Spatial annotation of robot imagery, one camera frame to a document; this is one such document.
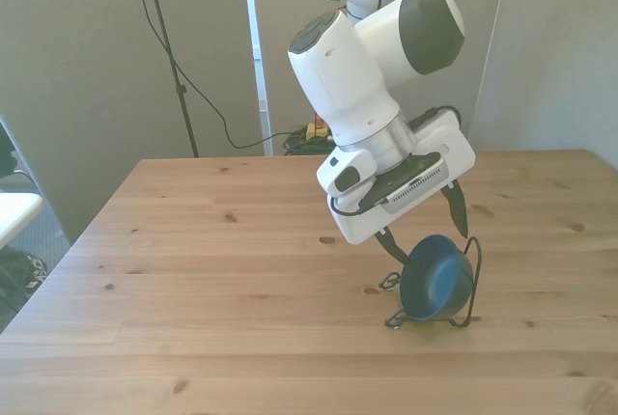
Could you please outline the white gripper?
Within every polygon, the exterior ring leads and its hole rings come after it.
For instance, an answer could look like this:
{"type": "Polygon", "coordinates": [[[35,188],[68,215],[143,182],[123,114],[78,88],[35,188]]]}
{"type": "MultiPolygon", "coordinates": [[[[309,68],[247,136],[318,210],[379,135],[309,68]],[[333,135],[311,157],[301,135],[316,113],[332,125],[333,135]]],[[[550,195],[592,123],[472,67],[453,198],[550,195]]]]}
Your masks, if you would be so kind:
{"type": "Polygon", "coordinates": [[[373,136],[337,147],[327,158],[330,211],[348,243],[358,245],[375,236],[392,258],[408,265],[408,253],[387,227],[441,192],[458,233],[468,238],[458,178],[474,163],[455,110],[429,110],[410,124],[398,115],[373,136]]]}

